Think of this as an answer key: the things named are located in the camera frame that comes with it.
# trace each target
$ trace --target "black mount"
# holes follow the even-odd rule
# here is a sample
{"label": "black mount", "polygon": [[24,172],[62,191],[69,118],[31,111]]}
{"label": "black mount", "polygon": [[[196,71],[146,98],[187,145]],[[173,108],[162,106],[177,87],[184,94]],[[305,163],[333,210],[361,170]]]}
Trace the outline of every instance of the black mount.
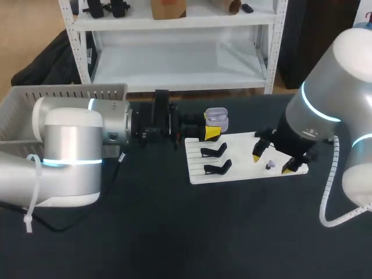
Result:
{"label": "black mount", "polygon": [[131,136],[138,138],[141,146],[169,140],[177,149],[182,138],[205,140],[204,114],[181,114],[177,104],[169,102],[169,96],[168,90],[156,90],[154,102],[141,102],[139,111],[132,112]]}

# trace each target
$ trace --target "yellow label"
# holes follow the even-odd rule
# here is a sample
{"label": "yellow label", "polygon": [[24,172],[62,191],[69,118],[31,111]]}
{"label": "yellow label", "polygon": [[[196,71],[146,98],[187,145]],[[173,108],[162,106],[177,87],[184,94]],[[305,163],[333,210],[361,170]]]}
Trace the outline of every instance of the yellow label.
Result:
{"label": "yellow label", "polygon": [[221,134],[221,127],[205,126],[205,141]]}
{"label": "yellow label", "polygon": [[293,171],[289,170],[289,169],[285,169],[285,170],[282,171],[281,174],[285,174],[285,173],[293,173]]}
{"label": "yellow label", "polygon": [[258,156],[256,156],[256,155],[254,155],[253,156],[253,161],[255,161],[255,163],[257,163],[257,161],[260,159],[260,157],[258,157]]}

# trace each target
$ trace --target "cardboard box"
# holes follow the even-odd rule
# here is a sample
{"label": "cardboard box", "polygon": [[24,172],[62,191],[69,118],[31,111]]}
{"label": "cardboard box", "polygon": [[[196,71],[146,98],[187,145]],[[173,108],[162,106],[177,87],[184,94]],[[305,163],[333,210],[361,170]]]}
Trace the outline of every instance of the cardboard box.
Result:
{"label": "cardboard box", "polygon": [[154,19],[179,19],[186,17],[186,0],[151,0]]}

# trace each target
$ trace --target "dark table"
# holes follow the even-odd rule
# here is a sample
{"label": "dark table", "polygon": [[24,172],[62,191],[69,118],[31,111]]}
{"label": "dark table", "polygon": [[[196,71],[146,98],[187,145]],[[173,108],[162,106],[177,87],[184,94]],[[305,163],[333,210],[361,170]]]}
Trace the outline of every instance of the dark table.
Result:
{"label": "dark table", "polygon": [[[290,96],[182,101],[184,112],[224,106],[229,133],[275,127]],[[350,148],[340,127],[342,170]],[[0,211],[0,278],[370,278],[372,214],[325,228],[319,205],[332,147],[304,176],[191,185],[184,148],[134,148],[109,196],[85,222],[53,234]],[[107,182],[114,160],[103,164]],[[339,171],[328,204],[334,219],[355,206]],[[82,209],[38,209],[63,227]]]}

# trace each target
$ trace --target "white tray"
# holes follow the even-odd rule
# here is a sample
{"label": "white tray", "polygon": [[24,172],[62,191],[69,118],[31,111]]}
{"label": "white tray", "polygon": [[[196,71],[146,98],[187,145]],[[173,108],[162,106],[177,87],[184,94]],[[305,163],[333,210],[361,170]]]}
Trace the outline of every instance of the white tray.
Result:
{"label": "white tray", "polygon": [[[192,184],[204,184],[265,177],[295,176],[306,174],[309,171],[308,166],[303,164],[295,173],[281,174],[283,165],[291,157],[276,151],[272,146],[265,150],[257,163],[254,163],[252,151],[259,140],[254,135],[255,132],[222,135],[217,142],[199,142],[197,138],[186,138],[185,147],[190,182]],[[202,158],[201,148],[218,150],[224,142],[227,144],[227,149],[221,158]],[[205,164],[221,167],[228,159],[231,159],[232,166],[225,175],[205,174]],[[266,164],[269,160],[274,161],[276,167],[266,170]]]}

